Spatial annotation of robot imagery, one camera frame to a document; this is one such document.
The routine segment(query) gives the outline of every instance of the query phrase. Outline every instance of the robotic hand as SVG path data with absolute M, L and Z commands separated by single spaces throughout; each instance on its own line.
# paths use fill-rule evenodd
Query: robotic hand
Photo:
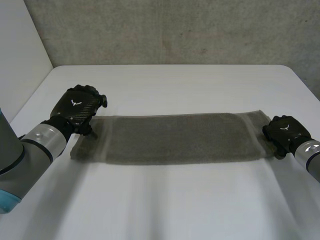
M 277 159 L 292 153 L 295 159 L 320 183 L 320 142 L 292 116 L 275 116 L 262 128 L 264 136 L 276 147 Z
M 17 138 L 0 110 L 0 214 L 9 213 L 64 151 L 71 134 L 92 134 L 90 120 L 107 98 L 92 86 L 70 88 L 50 119 Z

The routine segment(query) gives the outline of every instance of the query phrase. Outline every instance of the gray wall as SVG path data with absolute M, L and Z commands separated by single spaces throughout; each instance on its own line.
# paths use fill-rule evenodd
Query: gray wall
M 52 64 L 279 64 L 320 98 L 319 0 L 24 0 Z

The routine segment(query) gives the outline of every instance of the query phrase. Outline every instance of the concrete wall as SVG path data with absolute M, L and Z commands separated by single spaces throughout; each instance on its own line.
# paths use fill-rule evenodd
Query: concrete wall
M 10 122 L 52 64 L 23 0 L 0 1 L 0 108 Z
M 25 0 L 54 66 L 286 65 L 320 97 L 319 0 Z

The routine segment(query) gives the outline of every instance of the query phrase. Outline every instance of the carbon fiber hand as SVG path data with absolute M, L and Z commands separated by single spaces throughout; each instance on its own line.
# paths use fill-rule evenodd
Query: carbon fiber hand
M 70 88 L 53 108 L 50 117 L 63 117 L 73 127 L 73 133 L 88 135 L 92 132 L 89 124 L 98 108 L 107 107 L 107 97 L 100 95 L 92 86 L 77 85 Z

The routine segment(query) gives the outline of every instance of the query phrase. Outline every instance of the white wall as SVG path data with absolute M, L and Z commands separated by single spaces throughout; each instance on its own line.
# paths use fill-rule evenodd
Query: white wall
M 23 0 L 0 0 L 0 108 L 9 122 L 52 70 Z

